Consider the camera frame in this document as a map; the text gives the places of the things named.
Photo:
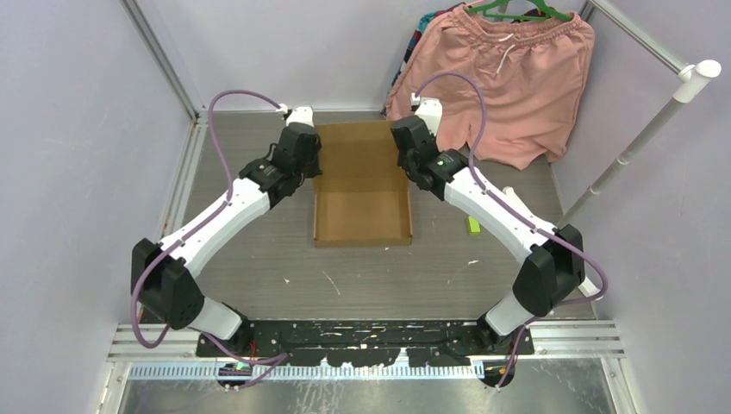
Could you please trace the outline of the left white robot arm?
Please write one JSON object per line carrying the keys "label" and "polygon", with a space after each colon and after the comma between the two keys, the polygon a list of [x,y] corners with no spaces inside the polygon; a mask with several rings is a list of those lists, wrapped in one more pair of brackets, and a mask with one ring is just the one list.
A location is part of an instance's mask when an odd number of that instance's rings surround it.
{"label": "left white robot arm", "polygon": [[170,329],[211,336],[232,356],[246,353],[253,338],[248,319],[205,296],[196,278],[234,235],[321,174],[321,147],[312,122],[288,123],[270,157],[247,164],[206,210],[161,241],[141,239],[132,250],[132,304],[142,304]]}

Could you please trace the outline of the brown cardboard box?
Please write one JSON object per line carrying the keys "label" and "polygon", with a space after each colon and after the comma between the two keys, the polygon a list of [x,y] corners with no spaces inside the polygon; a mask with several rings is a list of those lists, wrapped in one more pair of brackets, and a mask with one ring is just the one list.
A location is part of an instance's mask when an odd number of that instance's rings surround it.
{"label": "brown cardboard box", "polygon": [[314,178],[318,248],[408,246],[413,240],[409,181],[397,165],[389,121],[321,124]]}

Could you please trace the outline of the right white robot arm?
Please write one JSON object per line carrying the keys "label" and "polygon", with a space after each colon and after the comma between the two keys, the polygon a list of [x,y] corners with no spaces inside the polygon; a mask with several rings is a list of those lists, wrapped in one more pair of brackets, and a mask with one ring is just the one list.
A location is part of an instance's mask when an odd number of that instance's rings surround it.
{"label": "right white robot arm", "polygon": [[520,266],[509,292],[477,320],[481,348],[500,354],[521,325],[546,316],[584,281],[584,264],[575,252],[582,246],[582,236],[571,226],[556,229],[532,218],[518,198],[499,191],[480,172],[472,172],[459,151],[439,151],[420,117],[398,120],[390,131],[397,164],[407,178],[475,218]]}

